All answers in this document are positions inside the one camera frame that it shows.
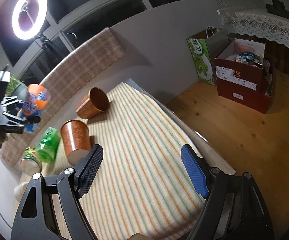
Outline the red cardboard box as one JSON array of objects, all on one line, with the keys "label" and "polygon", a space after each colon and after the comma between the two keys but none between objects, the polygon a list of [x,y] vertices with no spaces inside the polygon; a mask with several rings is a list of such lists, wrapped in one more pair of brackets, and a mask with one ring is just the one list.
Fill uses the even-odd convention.
[{"label": "red cardboard box", "polygon": [[219,96],[268,112],[275,93],[275,73],[264,58],[265,47],[264,43],[235,38],[215,58]]}]

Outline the white lace cloth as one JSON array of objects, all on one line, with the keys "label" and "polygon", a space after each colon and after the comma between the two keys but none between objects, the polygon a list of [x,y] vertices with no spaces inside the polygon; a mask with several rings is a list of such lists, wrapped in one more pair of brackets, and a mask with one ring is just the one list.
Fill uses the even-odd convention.
[{"label": "white lace cloth", "polygon": [[289,48],[289,20],[266,11],[263,0],[216,0],[228,32],[256,36]]}]

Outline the black light tripod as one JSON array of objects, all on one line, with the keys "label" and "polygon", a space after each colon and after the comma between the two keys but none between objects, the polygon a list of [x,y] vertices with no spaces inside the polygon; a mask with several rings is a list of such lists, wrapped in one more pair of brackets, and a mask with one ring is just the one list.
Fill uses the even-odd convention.
[{"label": "black light tripod", "polygon": [[43,33],[34,36],[34,41],[42,49],[43,59],[38,59],[36,65],[43,74],[47,75],[53,70],[66,55]]}]

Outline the copper paper cup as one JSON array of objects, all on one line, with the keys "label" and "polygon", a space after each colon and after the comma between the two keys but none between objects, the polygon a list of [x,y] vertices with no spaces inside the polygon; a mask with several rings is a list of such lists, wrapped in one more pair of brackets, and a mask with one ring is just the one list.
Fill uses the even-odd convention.
[{"label": "copper paper cup", "polygon": [[87,124],[80,120],[68,120],[60,129],[65,154],[71,165],[76,165],[91,151],[89,129]]},{"label": "copper paper cup", "polygon": [[93,118],[109,109],[110,102],[104,91],[93,87],[76,106],[76,113],[82,119]]}]

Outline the blue orange Arctic Ocean cup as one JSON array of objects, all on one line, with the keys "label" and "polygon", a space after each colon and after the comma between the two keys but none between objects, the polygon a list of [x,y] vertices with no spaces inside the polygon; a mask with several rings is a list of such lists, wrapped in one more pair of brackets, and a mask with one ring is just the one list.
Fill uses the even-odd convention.
[{"label": "blue orange Arctic Ocean cup", "polygon": [[45,87],[38,84],[30,84],[28,86],[25,103],[21,109],[20,117],[41,117],[50,98],[51,95]]}]

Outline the green tea bottle cup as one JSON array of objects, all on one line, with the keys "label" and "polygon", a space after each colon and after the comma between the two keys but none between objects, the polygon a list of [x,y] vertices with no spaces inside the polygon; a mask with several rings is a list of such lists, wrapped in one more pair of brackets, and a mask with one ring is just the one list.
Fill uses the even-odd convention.
[{"label": "green tea bottle cup", "polygon": [[36,156],[42,163],[51,163],[55,160],[60,139],[60,133],[56,128],[46,129],[36,148]]}]

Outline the copper paper cup near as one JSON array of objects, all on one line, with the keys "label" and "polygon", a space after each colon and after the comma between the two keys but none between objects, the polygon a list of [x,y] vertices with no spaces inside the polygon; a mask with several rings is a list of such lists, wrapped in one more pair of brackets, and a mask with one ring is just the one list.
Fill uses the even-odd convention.
[{"label": "copper paper cup near", "polygon": [[68,120],[60,129],[65,154],[71,165],[76,165],[91,151],[89,129],[87,124],[80,120]]}]

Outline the copper paper cup far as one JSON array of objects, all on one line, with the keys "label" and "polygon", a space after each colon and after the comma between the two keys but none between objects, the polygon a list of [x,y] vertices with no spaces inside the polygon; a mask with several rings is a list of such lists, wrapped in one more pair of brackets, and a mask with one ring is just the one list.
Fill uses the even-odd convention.
[{"label": "copper paper cup far", "polygon": [[93,87],[76,106],[76,113],[82,119],[93,118],[109,109],[110,102],[104,91]]}]

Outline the white plastic cup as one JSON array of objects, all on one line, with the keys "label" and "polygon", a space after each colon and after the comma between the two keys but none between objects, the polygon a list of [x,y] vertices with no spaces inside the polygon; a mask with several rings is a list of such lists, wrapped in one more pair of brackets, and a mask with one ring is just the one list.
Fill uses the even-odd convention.
[{"label": "white plastic cup", "polygon": [[27,188],[27,185],[28,185],[28,182],[24,181],[14,188],[14,197],[18,203],[21,201],[21,198],[23,197],[23,194]]}]

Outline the potted spider plant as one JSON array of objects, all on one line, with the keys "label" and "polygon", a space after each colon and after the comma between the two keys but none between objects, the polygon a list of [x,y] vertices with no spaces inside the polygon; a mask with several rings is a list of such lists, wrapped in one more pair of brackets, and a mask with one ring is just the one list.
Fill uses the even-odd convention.
[{"label": "potted spider plant", "polygon": [[14,74],[11,74],[5,96],[16,96],[19,100],[25,101],[27,92],[28,87],[22,81],[17,79]]}]

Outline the striped table cloth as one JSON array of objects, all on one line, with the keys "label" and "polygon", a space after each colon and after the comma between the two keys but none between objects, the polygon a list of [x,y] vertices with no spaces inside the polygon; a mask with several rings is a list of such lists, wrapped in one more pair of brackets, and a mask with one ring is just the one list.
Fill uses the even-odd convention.
[{"label": "striped table cloth", "polygon": [[149,96],[126,83],[110,92],[109,110],[86,120],[103,161],[80,204],[99,239],[178,239],[204,206],[181,161],[186,133]]}]

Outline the plaid beige cushion cloth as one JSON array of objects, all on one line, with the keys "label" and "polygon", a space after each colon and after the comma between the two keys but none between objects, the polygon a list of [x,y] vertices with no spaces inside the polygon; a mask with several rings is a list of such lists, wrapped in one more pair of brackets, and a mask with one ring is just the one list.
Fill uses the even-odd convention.
[{"label": "plaid beige cushion cloth", "polygon": [[110,28],[84,42],[68,54],[41,82],[51,94],[41,121],[33,133],[9,137],[0,151],[1,159],[16,165],[23,151],[49,120],[87,83],[125,54]]}]

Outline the green red label cup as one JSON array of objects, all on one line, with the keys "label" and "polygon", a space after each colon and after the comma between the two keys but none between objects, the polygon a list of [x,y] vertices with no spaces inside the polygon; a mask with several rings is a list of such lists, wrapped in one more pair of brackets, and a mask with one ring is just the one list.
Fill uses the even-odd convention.
[{"label": "green red label cup", "polygon": [[20,167],[28,176],[42,171],[41,161],[36,156],[36,148],[28,147],[25,149],[20,160]]}]

